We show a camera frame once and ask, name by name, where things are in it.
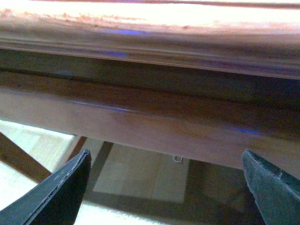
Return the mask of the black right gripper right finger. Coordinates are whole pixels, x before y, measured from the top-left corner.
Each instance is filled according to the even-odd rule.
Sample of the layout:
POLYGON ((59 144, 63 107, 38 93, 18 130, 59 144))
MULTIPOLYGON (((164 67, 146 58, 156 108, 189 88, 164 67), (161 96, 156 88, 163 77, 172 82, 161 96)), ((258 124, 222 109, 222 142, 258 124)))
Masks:
POLYGON ((248 188, 265 224, 298 225, 300 180, 249 149, 241 158, 248 188))

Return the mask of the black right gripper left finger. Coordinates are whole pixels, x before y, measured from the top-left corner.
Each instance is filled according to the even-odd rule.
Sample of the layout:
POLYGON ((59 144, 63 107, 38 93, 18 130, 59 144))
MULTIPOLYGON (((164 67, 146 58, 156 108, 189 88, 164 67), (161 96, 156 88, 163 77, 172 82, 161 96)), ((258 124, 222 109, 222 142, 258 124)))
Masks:
POLYGON ((87 188, 89 150, 82 150, 24 196, 1 210, 2 225, 73 225, 87 188))

